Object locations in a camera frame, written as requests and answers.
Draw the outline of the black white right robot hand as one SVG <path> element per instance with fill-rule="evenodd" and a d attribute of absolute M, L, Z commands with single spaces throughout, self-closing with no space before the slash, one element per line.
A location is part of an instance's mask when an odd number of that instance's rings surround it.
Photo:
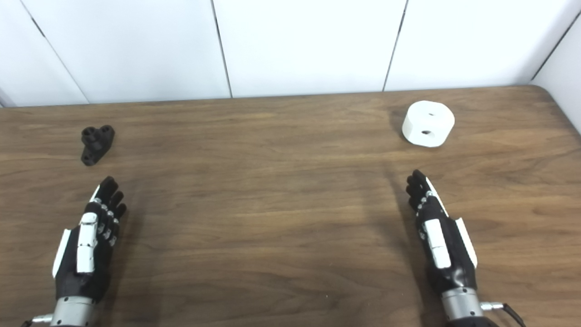
<path fill-rule="evenodd" d="M 415 169 L 406 192 L 415 229 L 427 256 L 430 286 L 441 294 L 455 288 L 477 290 L 477 257 L 461 218 L 451 218 L 429 178 Z"/>

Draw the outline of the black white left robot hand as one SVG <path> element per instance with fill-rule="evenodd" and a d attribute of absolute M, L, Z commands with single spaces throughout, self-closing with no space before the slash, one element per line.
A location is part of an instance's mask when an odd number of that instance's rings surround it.
<path fill-rule="evenodd" d="M 112 176 L 97 186 L 77 226 L 66 228 L 52 275 L 56 299 L 85 297 L 100 302 L 111 283 L 113 249 L 127 205 Z"/>

